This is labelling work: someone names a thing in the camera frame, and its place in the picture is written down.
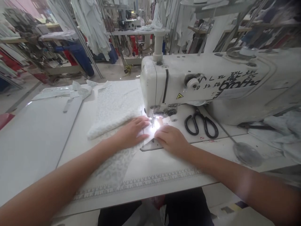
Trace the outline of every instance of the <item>ruler markings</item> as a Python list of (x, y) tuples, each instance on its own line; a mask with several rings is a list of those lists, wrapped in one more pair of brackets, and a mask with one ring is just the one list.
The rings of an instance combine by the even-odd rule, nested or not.
[[(269, 154), (263, 154), (262, 156), (265, 159), (269, 159), (269, 158), (282, 156), (282, 154), (278, 151), (275, 151)], [(241, 164), (241, 162), (238, 159), (233, 159), (232, 161)], [(129, 191), (136, 191), (136, 190), (163, 185), (171, 182), (181, 181), (189, 178), (201, 177), (205, 175), (206, 175), (205, 173), (202, 173), (197, 168), (191, 167), (186, 169), (179, 169), (170, 172), (125, 180), (122, 182), (119, 189), (115, 189), (109, 184), (90, 187), (90, 188), (82, 188), (77, 191), (71, 204), (84, 202), (91, 199), (113, 196), (116, 194), (126, 193)]]

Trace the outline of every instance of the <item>white sewing machine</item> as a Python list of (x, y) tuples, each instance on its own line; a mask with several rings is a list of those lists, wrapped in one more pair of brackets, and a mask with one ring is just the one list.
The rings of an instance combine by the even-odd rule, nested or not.
[(238, 125), (301, 104), (301, 48), (245, 51), (145, 57), (145, 113), (153, 124), (158, 116), (184, 124), (180, 105), (208, 104), (220, 123)]

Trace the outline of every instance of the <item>person's legs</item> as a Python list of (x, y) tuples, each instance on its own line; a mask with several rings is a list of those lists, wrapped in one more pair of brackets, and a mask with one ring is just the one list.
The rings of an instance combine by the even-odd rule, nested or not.
[(98, 226), (122, 226), (141, 204), (137, 201), (101, 209)]
[(202, 188), (165, 195), (168, 226), (214, 225)]

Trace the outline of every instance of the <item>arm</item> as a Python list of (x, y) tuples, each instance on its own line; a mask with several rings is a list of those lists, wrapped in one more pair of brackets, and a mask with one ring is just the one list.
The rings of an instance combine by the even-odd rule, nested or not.
[(117, 151), (137, 145), (148, 135), (137, 137), (149, 124), (138, 117), (122, 127), (114, 136), (72, 159), (41, 178), (0, 208), (0, 225), (41, 225), (69, 203), (89, 176)]
[(213, 176), (275, 224), (300, 223), (301, 196), (273, 178), (190, 145), (171, 126), (161, 127), (155, 138), (165, 150)]

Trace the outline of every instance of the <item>scissors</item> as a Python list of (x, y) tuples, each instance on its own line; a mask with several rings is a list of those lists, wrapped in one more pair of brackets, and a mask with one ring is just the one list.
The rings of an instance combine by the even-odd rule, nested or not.
[[(196, 129), (196, 132), (195, 132), (195, 133), (194, 133), (194, 132), (191, 132), (190, 129), (188, 128), (188, 121), (189, 121), (189, 119), (192, 117), (192, 115), (189, 115), (189, 116), (186, 118), (186, 120), (185, 120), (185, 128), (186, 128), (187, 132), (189, 132), (189, 133), (190, 133), (191, 135), (193, 135), (193, 136), (196, 136), (196, 135), (199, 134), (198, 124), (197, 124), (197, 121), (196, 121), (195, 118), (196, 118), (196, 116), (200, 116), (200, 117), (203, 119), (204, 127), (205, 127), (205, 133), (206, 133), (207, 137), (209, 137), (209, 138), (211, 138), (211, 139), (217, 138), (217, 137), (219, 136), (219, 129), (217, 128), (217, 126), (215, 125), (215, 123), (212, 122), (212, 121), (210, 120), (210, 118), (203, 116), (203, 115), (201, 114), (200, 110), (199, 110), (196, 106), (194, 106), (194, 110), (195, 110), (195, 113), (194, 113), (194, 115), (193, 115), (193, 123), (194, 123), (194, 127), (195, 127), (195, 129)], [(209, 134), (209, 132), (208, 132), (208, 127), (207, 127), (207, 123), (208, 123), (208, 122), (209, 122), (209, 123), (213, 126), (213, 128), (214, 128), (214, 131), (215, 131), (214, 136), (211, 136), (211, 135)]]

